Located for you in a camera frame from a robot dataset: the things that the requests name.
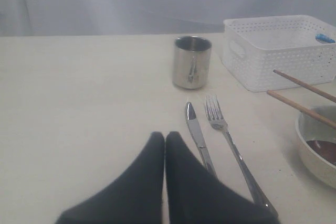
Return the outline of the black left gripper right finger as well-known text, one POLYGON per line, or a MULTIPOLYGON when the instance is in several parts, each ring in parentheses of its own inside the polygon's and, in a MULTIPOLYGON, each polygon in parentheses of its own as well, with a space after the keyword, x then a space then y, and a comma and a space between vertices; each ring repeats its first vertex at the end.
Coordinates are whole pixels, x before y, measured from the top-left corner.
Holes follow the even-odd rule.
POLYGON ((165 143, 170 223, 276 223, 266 207, 240 196, 210 174, 179 132, 165 143))

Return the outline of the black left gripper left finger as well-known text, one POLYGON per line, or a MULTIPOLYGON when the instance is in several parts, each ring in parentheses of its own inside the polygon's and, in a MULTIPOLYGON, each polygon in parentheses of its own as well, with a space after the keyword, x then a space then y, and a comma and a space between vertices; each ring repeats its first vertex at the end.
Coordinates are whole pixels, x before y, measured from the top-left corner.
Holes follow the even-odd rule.
POLYGON ((165 140, 151 133, 133 163, 110 185, 65 210, 57 223, 161 223, 165 140))

